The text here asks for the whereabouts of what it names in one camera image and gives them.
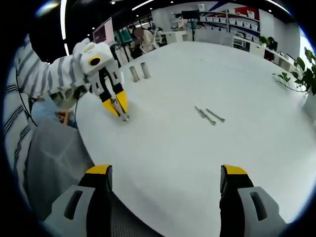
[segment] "metal rod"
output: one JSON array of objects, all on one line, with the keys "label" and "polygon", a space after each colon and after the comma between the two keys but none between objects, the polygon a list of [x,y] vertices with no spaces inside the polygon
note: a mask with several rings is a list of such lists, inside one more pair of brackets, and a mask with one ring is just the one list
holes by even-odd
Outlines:
[{"label": "metal rod", "polygon": [[146,63],[141,63],[140,66],[141,66],[141,68],[143,70],[144,78],[145,79],[149,79],[150,78],[150,74],[149,74],[149,70],[148,70],[147,64]]},{"label": "metal rod", "polygon": [[194,108],[198,111],[198,113],[201,115],[201,117],[202,117],[203,119],[206,118],[206,117],[204,116],[204,114],[201,113],[201,111],[199,110],[199,108],[198,108],[197,106],[194,106]]},{"label": "metal rod", "polygon": [[135,67],[132,66],[132,67],[130,67],[129,69],[130,69],[130,72],[132,73],[133,81],[134,81],[134,82],[138,82],[140,79],[139,79],[139,77],[138,77],[138,75],[137,75],[137,71],[136,71]]},{"label": "metal rod", "polygon": [[212,125],[216,125],[216,122],[213,121],[203,110],[200,110],[201,113],[211,122]]},{"label": "metal rod", "polygon": [[218,118],[221,122],[225,122],[225,119],[219,117],[218,115],[214,114],[212,111],[210,111],[209,109],[206,109],[206,111],[208,111],[211,115],[213,115],[214,117]]}]

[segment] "shelving unit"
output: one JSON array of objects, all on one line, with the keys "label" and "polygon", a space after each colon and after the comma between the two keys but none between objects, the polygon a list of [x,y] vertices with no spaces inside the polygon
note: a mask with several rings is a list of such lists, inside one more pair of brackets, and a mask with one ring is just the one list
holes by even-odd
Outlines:
[{"label": "shelving unit", "polygon": [[[227,27],[227,30],[230,32],[231,31],[231,27],[237,27],[237,28],[240,28],[241,30],[244,30],[246,32],[249,32],[251,34],[255,34],[255,35],[258,35],[260,34],[260,21],[259,20],[256,20],[256,19],[253,19],[253,18],[250,18],[248,16],[243,16],[243,15],[239,15],[239,14],[236,14],[236,13],[229,13],[228,10],[222,12],[222,11],[200,11],[200,14],[204,14],[203,16],[204,17],[207,17],[206,14],[222,14],[222,15],[225,15],[226,17],[226,23],[222,23],[222,22],[213,22],[213,21],[201,21],[199,20],[200,22],[203,22],[203,23],[208,23],[208,24],[212,24],[212,25],[219,25],[219,27],[222,27],[224,25],[226,25]],[[247,28],[245,26],[239,26],[239,25],[234,25],[234,24],[231,24],[229,23],[229,19],[230,19],[230,16],[232,17],[240,17],[240,18],[244,18],[244,19],[247,19],[247,20],[250,20],[250,21],[254,21],[254,22],[257,22],[259,25],[258,25],[258,31],[256,30],[253,30],[253,29],[250,29],[250,28]]]},{"label": "shelving unit", "polygon": [[228,13],[228,15],[230,15],[230,16],[237,16],[237,17],[240,17],[240,18],[244,18],[244,19],[248,19],[248,20],[251,20],[251,21],[256,21],[256,22],[259,22],[259,23],[260,23],[260,21],[259,21],[259,20],[252,19],[252,18],[250,18],[250,17],[248,17],[248,16],[242,16],[242,15],[239,15],[239,14],[234,14],[234,13]]},{"label": "shelving unit", "polygon": [[253,29],[250,29],[250,28],[247,28],[245,26],[238,26],[238,25],[234,25],[234,24],[229,24],[230,26],[234,26],[234,27],[239,27],[239,28],[243,28],[245,30],[249,30],[249,31],[253,31],[253,32],[256,32],[256,33],[260,33],[260,31],[255,31]]}]

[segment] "gray pants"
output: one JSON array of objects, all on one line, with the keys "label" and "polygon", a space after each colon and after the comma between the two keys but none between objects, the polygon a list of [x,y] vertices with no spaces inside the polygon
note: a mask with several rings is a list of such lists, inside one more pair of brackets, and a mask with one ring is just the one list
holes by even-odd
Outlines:
[{"label": "gray pants", "polygon": [[44,118],[34,132],[26,165],[29,202],[44,220],[53,202],[77,185],[93,162],[77,129]]}]

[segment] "potted plant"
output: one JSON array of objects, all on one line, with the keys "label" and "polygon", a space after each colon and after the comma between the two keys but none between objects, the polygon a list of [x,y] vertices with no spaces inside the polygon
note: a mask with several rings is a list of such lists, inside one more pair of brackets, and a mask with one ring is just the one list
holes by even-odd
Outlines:
[{"label": "potted plant", "polygon": [[278,78],[281,78],[285,83],[280,82],[285,87],[297,91],[297,92],[306,92],[308,93],[308,97],[306,103],[303,106],[305,112],[310,116],[313,122],[316,121],[316,57],[305,47],[305,55],[307,60],[312,64],[311,68],[306,67],[304,61],[298,57],[294,66],[296,67],[295,71],[291,72],[295,78],[296,89],[291,88],[291,86],[285,83],[288,83],[291,80],[291,77],[287,75],[287,73],[282,73],[279,75],[273,74]]},{"label": "potted plant", "polygon": [[259,41],[263,47],[267,47],[270,44],[270,40],[265,36],[259,36]]}]

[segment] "white cabinet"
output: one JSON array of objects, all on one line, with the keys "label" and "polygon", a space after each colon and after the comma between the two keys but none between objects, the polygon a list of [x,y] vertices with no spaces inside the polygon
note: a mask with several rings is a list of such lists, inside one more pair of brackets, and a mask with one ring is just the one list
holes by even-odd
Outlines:
[{"label": "white cabinet", "polygon": [[258,55],[259,57],[262,57],[262,58],[265,57],[265,50],[266,49],[260,45],[257,45],[255,43],[250,44],[250,51],[249,52],[252,54]]}]

